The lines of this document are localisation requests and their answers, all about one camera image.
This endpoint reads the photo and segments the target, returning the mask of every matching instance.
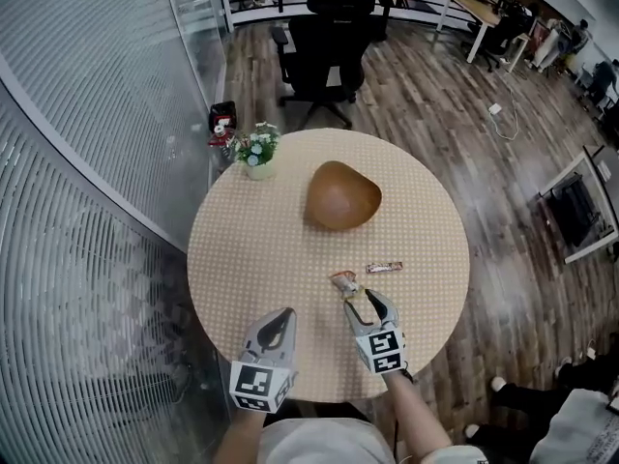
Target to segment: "black pants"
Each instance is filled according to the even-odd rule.
[[[529,417],[529,427],[512,430],[484,424],[469,440],[472,445],[497,450],[517,462],[528,462],[533,448],[544,438],[550,420],[559,412],[570,390],[535,391],[508,384],[492,398],[494,405],[518,409]]]
[[[598,104],[604,99],[606,96],[606,89],[607,87],[605,88],[604,86],[600,86],[596,82],[587,88],[593,104]]]
[[[585,389],[608,393],[619,376],[619,359],[611,351],[606,356],[598,356],[593,361],[574,366],[566,364],[559,371],[558,382],[570,389]]]

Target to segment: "round table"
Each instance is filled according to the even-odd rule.
[[[335,232],[306,221],[313,172],[340,160],[382,190],[374,217]],[[239,163],[207,193],[193,224],[189,282],[197,315],[229,360],[243,348],[248,326],[275,309],[297,311],[291,396],[338,402],[385,391],[359,359],[333,273],[351,270],[367,288],[396,304],[406,335],[409,370],[417,372],[456,326],[468,288],[466,235],[453,201],[420,162],[376,137],[318,129],[281,138],[276,177],[252,181]],[[402,261],[403,270],[366,274],[366,265]],[[376,319],[369,301],[354,305]]]

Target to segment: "glass wall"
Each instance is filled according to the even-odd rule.
[[[0,74],[37,127],[185,248],[224,70],[211,0],[0,0],[0,19]]]
[[[228,415],[186,256],[86,181],[2,87],[0,227],[0,456],[210,462]]]

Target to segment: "wooden floor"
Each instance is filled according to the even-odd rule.
[[[286,92],[269,36],[273,23],[235,30],[227,49],[226,97],[242,125],[268,120],[296,130],[306,103],[277,106]],[[601,351],[617,329],[613,265],[604,252],[563,265],[536,197],[583,144],[604,142],[575,100],[566,76],[488,73],[466,64],[460,37],[395,22],[389,39],[370,46],[366,82],[342,109],[355,131],[376,135],[420,160],[454,199],[471,256],[468,297],[445,348],[417,373],[424,398],[461,441],[470,422],[518,424],[488,408],[487,382],[503,375],[522,386],[549,389],[565,356],[577,359],[590,338]],[[513,135],[512,88],[519,134],[494,133],[487,108],[503,106],[499,129]],[[313,127],[341,127],[321,112]]]

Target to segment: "brown bowl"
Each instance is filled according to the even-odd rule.
[[[327,228],[347,230],[372,218],[382,197],[380,187],[354,168],[327,161],[311,178],[306,212]]]

